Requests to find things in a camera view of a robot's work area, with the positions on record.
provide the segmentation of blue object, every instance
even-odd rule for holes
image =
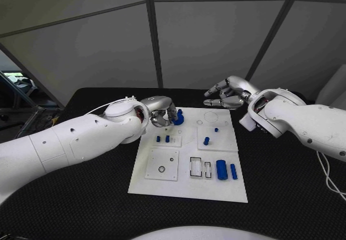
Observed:
[[[171,120],[171,122],[174,123],[174,125],[180,125],[184,122],[181,109],[177,110],[176,116],[177,116],[177,120]]]
[[[226,167],[225,160],[216,161],[216,170],[217,170],[217,179],[226,180],[229,176],[228,176],[228,167]]]
[[[203,140],[203,144],[205,144],[205,145],[209,144],[209,137],[205,138],[205,140]]]
[[[236,180],[238,176],[236,176],[236,166],[233,164],[230,164],[230,172],[232,172],[232,179]]]

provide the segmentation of robotic hand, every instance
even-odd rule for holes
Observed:
[[[94,159],[118,144],[135,141],[145,134],[148,121],[155,127],[181,122],[179,116],[183,116],[177,116],[176,106],[166,96],[148,97],[141,102],[130,97],[106,105],[101,115],[89,114],[92,110],[49,129],[0,144],[0,203],[46,173]]]
[[[248,103],[239,120],[248,131],[256,127],[278,138],[292,132],[304,146],[346,162],[346,111],[324,105],[307,105],[288,90],[258,88],[241,77],[230,76],[205,93],[219,91],[220,99],[205,100],[207,106],[230,110]]]

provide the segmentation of small hole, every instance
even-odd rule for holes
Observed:
[[[158,172],[163,173],[164,172],[164,166],[158,167]]]

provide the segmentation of black table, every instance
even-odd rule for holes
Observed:
[[[171,97],[176,106],[206,108],[203,90],[82,88],[59,122],[135,96]],[[0,232],[33,239],[131,239],[154,230],[206,225],[277,239],[346,239],[346,202],[326,187],[316,152],[287,132],[278,139],[248,132],[230,112],[246,203],[128,194],[140,140],[30,182],[0,206]],[[331,178],[346,189],[346,163],[330,158]]]

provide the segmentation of robotic arm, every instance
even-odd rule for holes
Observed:
[[[259,91],[241,77],[230,76],[205,93],[219,91],[220,99],[205,100],[207,106],[230,110],[248,103],[246,114],[239,120],[248,131],[259,128],[278,138],[292,132],[304,146],[346,162],[346,111],[324,105],[305,105],[284,89]]]
[[[155,127],[177,125],[177,111],[166,96],[134,97],[106,104],[101,115],[86,113],[49,129],[0,144],[0,203],[33,179],[94,159]]]

